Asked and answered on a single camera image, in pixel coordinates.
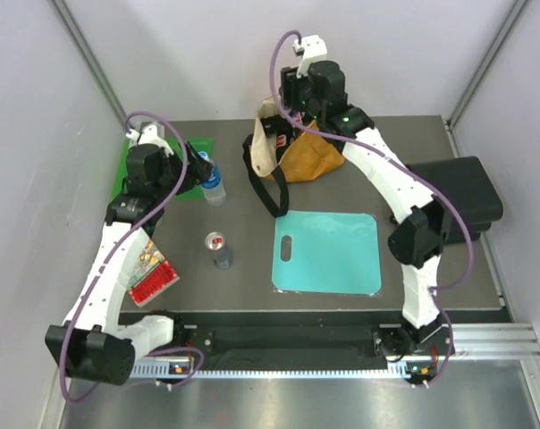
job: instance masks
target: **water bottle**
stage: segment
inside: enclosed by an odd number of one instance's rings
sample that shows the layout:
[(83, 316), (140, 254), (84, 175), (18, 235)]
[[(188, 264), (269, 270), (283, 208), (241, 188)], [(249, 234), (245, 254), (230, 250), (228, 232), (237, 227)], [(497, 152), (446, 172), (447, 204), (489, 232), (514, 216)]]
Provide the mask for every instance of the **water bottle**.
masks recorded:
[(218, 167), (215, 162), (208, 157), (207, 152), (198, 152), (198, 154), (214, 166), (208, 180), (203, 181), (200, 184), (202, 192), (205, 194), (205, 199), (208, 204), (220, 206), (226, 200), (226, 191), (224, 190), (223, 179), (220, 177)]

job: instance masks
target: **green cutting board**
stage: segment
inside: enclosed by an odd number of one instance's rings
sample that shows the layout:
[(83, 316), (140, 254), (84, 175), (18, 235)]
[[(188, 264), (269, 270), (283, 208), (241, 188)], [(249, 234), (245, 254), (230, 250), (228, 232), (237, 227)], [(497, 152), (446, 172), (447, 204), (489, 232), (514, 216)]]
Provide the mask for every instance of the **green cutting board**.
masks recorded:
[[(170, 147), (173, 148), (174, 152), (177, 155), (181, 155), (181, 148), (177, 143), (177, 139), (165, 139)], [(113, 191), (111, 193), (111, 199), (115, 198), (121, 192), (121, 186), (123, 179), (127, 175), (127, 165), (125, 164), (125, 159), (127, 158), (127, 152), (129, 152), (129, 140), (126, 139), (123, 143), (123, 151), (121, 152), (121, 158), (119, 159), (119, 166), (117, 168), (117, 174), (115, 175), (115, 181), (113, 184)], [(210, 157), (213, 153), (213, 140), (209, 137), (200, 137), (189, 139), (191, 146), (195, 148), (197, 152), (205, 151)], [(200, 186), (195, 186), (193, 189), (188, 190), (182, 195), (177, 195), (174, 199), (180, 201), (189, 201), (189, 200), (198, 200), (205, 199), (205, 196), (202, 193)]]

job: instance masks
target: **bag handle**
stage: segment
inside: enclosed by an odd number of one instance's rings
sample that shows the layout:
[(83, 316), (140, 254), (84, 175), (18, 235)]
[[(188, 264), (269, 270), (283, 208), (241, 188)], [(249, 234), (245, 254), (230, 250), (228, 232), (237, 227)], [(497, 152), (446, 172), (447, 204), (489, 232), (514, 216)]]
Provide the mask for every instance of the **bag handle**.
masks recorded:
[(290, 205), (288, 182), (286, 181), (286, 177), (284, 176), (284, 171), (282, 170), (282, 167), (278, 165), (276, 168), (273, 169), (271, 173), (272, 177), (274, 177), (274, 180), (278, 184), (278, 188), (280, 189), (280, 206), (278, 206), (266, 190), (264, 183), (262, 183), (260, 177), (254, 172), (254, 170), (252, 170), (252, 158), (250, 157), (250, 146), (252, 145), (252, 138), (253, 134), (250, 134), (248, 137), (246, 137), (244, 143), (242, 143), (242, 149), (244, 151), (242, 154), (242, 160), (244, 161), (246, 169), (249, 172), (250, 184), (252, 185), (252, 188), (257, 193), (258, 197), (273, 217), (284, 216), (288, 213), (288, 207)]

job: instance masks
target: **wall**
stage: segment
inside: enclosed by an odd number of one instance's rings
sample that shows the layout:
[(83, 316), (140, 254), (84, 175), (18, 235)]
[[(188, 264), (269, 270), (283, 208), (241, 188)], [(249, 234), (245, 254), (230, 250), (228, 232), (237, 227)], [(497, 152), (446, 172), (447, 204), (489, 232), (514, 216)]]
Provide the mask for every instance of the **wall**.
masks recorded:
[(38, 424), (44, 334), (95, 256), (121, 134), (49, 3), (0, 2), (0, 427)]
[(504, 201), (490, 232), (512, 310), (540, 340), (540, 0), (530, 2), (458, 126)]
[(198, 120), (253, 116), (288, 29), (325, 40), (369, 114), (448, 117), (512, 0), (67, 3), (127, 111)]

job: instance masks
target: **blue bottle label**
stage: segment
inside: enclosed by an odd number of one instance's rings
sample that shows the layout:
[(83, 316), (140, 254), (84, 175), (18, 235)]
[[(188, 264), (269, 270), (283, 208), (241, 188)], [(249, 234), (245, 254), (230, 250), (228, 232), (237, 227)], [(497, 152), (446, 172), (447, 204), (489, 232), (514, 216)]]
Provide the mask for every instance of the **blue bottle label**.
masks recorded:
[(218, 167), (215, 165), (215, 168), (210, 173), (210, 177), (207, 181), (203, 181), (200, 186), (202, 186), (205, 189), (212, 189), (216, 188), (220, 184), (220, 172), (218, 171)]

